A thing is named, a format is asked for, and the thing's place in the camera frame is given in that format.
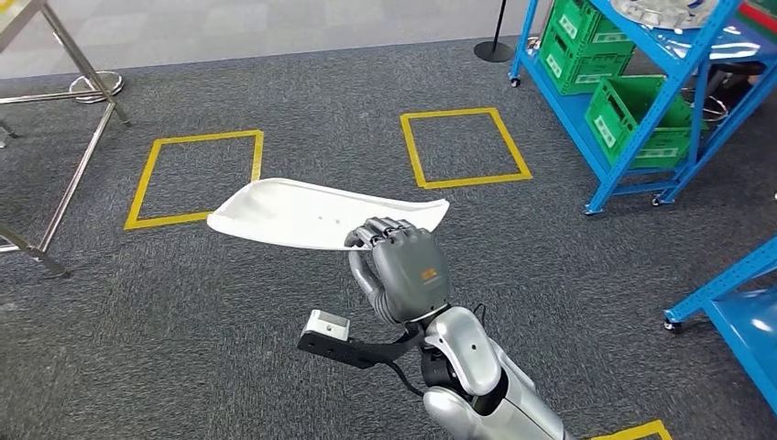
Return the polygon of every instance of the black bracket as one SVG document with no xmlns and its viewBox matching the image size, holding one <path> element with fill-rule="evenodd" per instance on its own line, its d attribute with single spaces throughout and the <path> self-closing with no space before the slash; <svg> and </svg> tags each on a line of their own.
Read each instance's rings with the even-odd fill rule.
<svg viewBox="0 0 777 440">
<path fill-rule="evenodd" d="M 418 324 L 405 325 L 406 333 L 391 344 L 371 344 L 349 338 L 347 341 L 308 331 L 302 334 L 297 348 L 357 367 L 369 369 L 375 364 L 388 364 L 417 347 L 423 340 Z"/>
</svg>

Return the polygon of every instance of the stanchion post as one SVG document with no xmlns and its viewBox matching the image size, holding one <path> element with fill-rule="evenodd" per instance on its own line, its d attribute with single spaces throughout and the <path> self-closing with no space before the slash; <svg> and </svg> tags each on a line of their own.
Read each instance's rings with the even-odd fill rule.
<svg viewBox="0 0 777 440">
<path fill-rule="evenodd" d="M 512 59 L 515 51 L 507 44 L 499 42 L 499 31 L 502 28 L 502 18 L 505 16 L 505 6 L 508 0 L 502 0 L 502 7 L 499 9 L 499 20 L 497 20 L 497 31 L 494 33 L 493 41 L 483 41 L 475 46 L 475 55 L 483 61 L 505 62 Z"/>
</svg>

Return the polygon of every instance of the gray floor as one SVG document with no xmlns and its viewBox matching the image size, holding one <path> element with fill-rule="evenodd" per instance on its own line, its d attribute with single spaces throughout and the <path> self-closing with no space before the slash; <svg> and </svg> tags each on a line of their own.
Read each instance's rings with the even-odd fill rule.
<svg viewBox="0 0 777 440">
<path fill-rule="evenodd" d="M 98 69 L 494 35 L 499 0 L 50 0 Z M 520 33 L 510 0 L 503 35 Z M 543 17 L 549 0 L 541 0 Z M 0 78 L 76 72 L 42 16 L 0 55 Z"/>
<path fill-rule="evenodd" d="M 774 414 L 706 320 L 677 337 L 661 323 L 662 308 L 777 230 L 777 97 L 678 204 L 618 198 L 586 217 L 596 178 L 534 84 L 512 89 L 506 72 L 475 60 L 472 41 L 126 71 L 121 99 L 136 125 L 109 126 L 52 249 L 73 278 L 44 280 L 22 256 L 0 256 L 0 435 L 445 438 L 387 368 L 295 349 L 312 308 L 349 317 L 354 336 L 397 333 L 370 311 L 343 255 L 204 223 L 123 231 L 154 139 L 261 129 L 262 177 L 447 198 L 437 236 L 455 300 L 487 304 L 489 333 L 575 435 L 661 419 L 675 439 L 773 439 Z M 62 80 L 0 90 L 56 90 Z M 479 106 L 498 109 L 533 179 L 418 188 L 399 115 Z M 100 111 L 14 107 L 6 118 L 26 136 L 0 151 L 0 222 L 42 231 Z M 484 121 L 434 122 L 417 126 L 430 178 L 508 167 Z M 457 131 L 468 127 L 483 136 Z M 213 209 L 248 179 L 239 139 L 164 154 L 143 215 Z M 401 364 L 418 383 L 416 360 Z"/>
</svg>

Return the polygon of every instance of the metal frame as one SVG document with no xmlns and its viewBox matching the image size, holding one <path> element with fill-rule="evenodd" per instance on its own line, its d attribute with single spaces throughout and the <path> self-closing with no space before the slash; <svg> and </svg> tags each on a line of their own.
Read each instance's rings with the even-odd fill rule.
<svg viewBox="0 0 777 440">
<path fill-rule="evenodd" d="M 97 128 L 94 130 L 94 134 L 92 135 L 92 140 L 90 140 L 89 145 L 86 147 L 86 150 L 83 153 L 81 161 L 79 162 L 78 167 L 76 168 L 75 173 L 73 174 L 73 177 L 70 183 L 68 184 L 68 187 L 65 190 L 64 195 L 62 196 L 62 199 L 60 200 L 60 204 L 57 206 L 57 210 L 54 212 L 54 216 L 51 218 L 51 221 L 49 222 L 49 226 L 46 228 L 46 232 L 43 234 L 43 238 L 40 240 L 40 244 L 37 247 L 32 247 L 28 245 L 25 240 L 22 240 L 21 237 L 14 235 L 10 231 L 7 231 L 7 229 L 0 229 L 0 236 L 5 237 L 11 243 L 9 245 L 0 246 L 0 253 L 15 251 L 15 250 L 23 250 L 28 254 L 30 254 L 31 256 L 33 256 L 34 259 L 39 260 L 44 264 L 46 264 L 47 266 L 49 266 L 49 263 L 47 263 L 47 260 L 50 260 L 50 258 L 46 256 L 46 251 L 49 249 L 51 240 L 54 238 L 54 235 L 57 233 L 57 229 L 60 226 L 62 217 L 64 216 L 65 211 L 67 210 L 68 205 L 70 204 L 71 198 L 75 193 L 75 190 L 78 187 L 79 182 L 81 181 L 81 177 L 83 176 L 83 173 L 86 170 L 86 166 L 89 163 L 89 160 L 92 158 L 94 149 L 95 147 L 97 147 L 97 143 L 100 141 L 100 137 L 103 135 L 103 132 L 105 131 L 105 127 L 108 125 L 108 121 L 110 120 L 111 116 L 114 113 L 116 113 L 116 115 L 119 117 L 119 119 L 125 126 L 130 127 L 131 124 L 124 110 L 121 108 L 119 103 L 115 100 L 115 98 L 111 95 L 110 91 L 105 87 L 105 84 L 103 83 L 103 81 L 101 80 L 97 72 L 95 71 L 94 67 L 92 67 L 92 64 L 83 55 L 83 52 L 78 47 L 78 45 L 76 45 L 70 33 L 62 25 L 62 22 L 54 13 L 54 11 L 51 9 L 51 7 L 48 4 L 45 4 L 43 5 L 43 7 L 41 7 L 40 12 L 46 18 L 46 21 L 48 21 L 49 24 L 51 25 L 51 29 L 54 31 L 54 35 L 57 37 L 62 47 L 71 57 L 76 67 L 78 67 L 78 70 L 83 74 L 83 76 L 87 79 L 88 83 L 92 86 L 94 90 L 88 91 L 88 92 L 48 93 L 48 94 L 37 94 L 37 95 L 2 98 L 0 99 L 0 105 L 38 103 L 38 102 L 44 102 L 44 101 L 72 99 L 76 97 L 87 97 L 87 96 L 103 97 L 105 101 L 107 101 L 108 103 L 105 108 L 105 112 L 103 113 L 103 117 L 100 119 L 100 123 L 98 124 Z M 6 233 L 13 235 L 13 237 L 7 236 L 6 234 L 2 233 L 4 230 Z"/>
<path fill-rule="evenodd" d="M 739 5 L 739 0 L 720 0 L 718 6 L 704 27 L 686 32 L 684 37 L 670 35 L 671 32 L 659 29 L 647 29 L 621 16 L 609 3 L 609 0 L 591 0 L 610 21 L 615 23 L 637 46 L 645 52 L 659 67 L 664 69 L 667 78 L 653 102 L 647 115 L 629 140 L 618 161 L 610 166 L 603 158 L 596 140 L 591 136 L 584 114 L 590 103 L 590 94 L 576 96 L 560 96 L 550 83 L 544 68 L 537 62 L 537 50 L 527 49 L 527 41 L 531 32 L 531 24 L 536 13 L 539 0 L 530 0 L 523 30 L 516 45 L 516 56 L 509 77 L 513 84 L 520 84 L 520 68 L 523 67 L 535 80 L 542 94 L 553 108 L 570 137 L 583 154 L 591 169 L 599 179 L 590 202 L 585 206 L 586 214 L 601 213 L 607 200 L 613 195 L 632 193 L 658 193 L 653 204 L 669 204 L 696 173 L 708 162 L 723 143 L 734 133 L 742 121 L 766 97 L 777 81 L 777 46 L 765 39 L 759 39 L 752 53 L 742 54 L 731 50 L 731 44 L 725 39 L 732 39 L 738 44 L 748 43 L 749 35 L 724 32 L 724 27 L 731 22 Z M 669 39 L 685 39 L 684 52 L 679 54 L 676 48 L 667 45 Z M 680 93 L 683 85 L 696 69 L 699 77 L 705 78 L 710 63 L 727 61 L 765 61 L 767 71 L 761 76 L 755 87 L 728 115 L 726 121 L 717 126 L 712 134 L 701 138 L 702 119 L 704 117 L 704 88 L 698 88 L 695 93 L 694 119 L 692 122 L 692 142 L 688 159 L 673 169 L 660 170 L 629 170 L 630 163 L 636 158 L 641 147 L 650 137 L 652 131 L 661 121 L 672 100 Z M 670 172 L 669 180 L 653 181 L 643 184 L 620 186 L 624 176 L 633 174 L 653 174 Z"/>
<path fill-rule="evenodd" d="M 777 413 L 777 286 L 739 292 L 743 284 L 777 270 L 777 236 L 724 270 L 671 309 L 668 329 L 705 312 L 739 363 Z"/>
</svg>

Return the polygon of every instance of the orange logo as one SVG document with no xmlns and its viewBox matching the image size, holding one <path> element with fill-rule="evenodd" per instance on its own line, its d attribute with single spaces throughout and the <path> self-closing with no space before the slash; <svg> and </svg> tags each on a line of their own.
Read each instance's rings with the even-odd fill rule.
<svg viewBox="0 0 777 440">
<path fill-rule="evenodd" d="M 436 276 L 437 276 L 437 269 L 435 268 L 428 268 L 427 270 L 421 272 L 421 279 L 423 281 L 429 281 Z"/>
</svg>

